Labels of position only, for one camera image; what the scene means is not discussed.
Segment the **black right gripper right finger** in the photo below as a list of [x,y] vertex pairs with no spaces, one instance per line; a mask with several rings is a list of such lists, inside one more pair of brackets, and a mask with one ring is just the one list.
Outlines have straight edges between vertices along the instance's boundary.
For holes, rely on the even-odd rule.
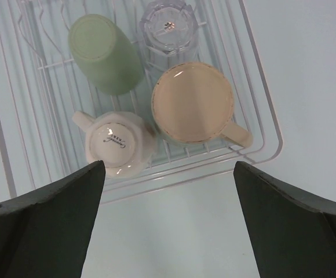
[[336,277],[336,202],[246,162],[233,176],[260,277]]

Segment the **cream painted ceramic mug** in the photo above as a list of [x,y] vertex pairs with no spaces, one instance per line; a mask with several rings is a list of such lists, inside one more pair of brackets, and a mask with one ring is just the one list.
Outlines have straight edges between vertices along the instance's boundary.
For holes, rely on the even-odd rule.
[[151,98],[157,128],[176,144],[203,144],[217,137],[243,148],[253,135],[233,120],[235,99],[230,82],[212,65],[190,62],[167,70]]

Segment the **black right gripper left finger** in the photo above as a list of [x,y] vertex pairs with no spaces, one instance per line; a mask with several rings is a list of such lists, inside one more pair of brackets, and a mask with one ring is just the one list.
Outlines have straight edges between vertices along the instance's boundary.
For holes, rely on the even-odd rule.
[[104,181],[96,161],[0,202],[0,277],[81,277]]

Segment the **green tumbler cup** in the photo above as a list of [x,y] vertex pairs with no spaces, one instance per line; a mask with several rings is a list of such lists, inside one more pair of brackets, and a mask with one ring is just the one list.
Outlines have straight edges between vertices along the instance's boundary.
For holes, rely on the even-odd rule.
[[134,45],[114,22],[100,14],[77,19],[69,30],[68,43],[79,69],[101,92],[128,93],[144,77]]

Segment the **white Simple ceramic mug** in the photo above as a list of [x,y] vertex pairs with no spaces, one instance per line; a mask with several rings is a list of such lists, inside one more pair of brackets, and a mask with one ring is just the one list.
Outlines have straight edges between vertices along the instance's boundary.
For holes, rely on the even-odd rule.
[[107,112],[94,118],[76,111],[72,120],[85,132],[87,162],[102,160],[109,178],[138,175],[157,153],[158,141],[152,126],[132,112]]

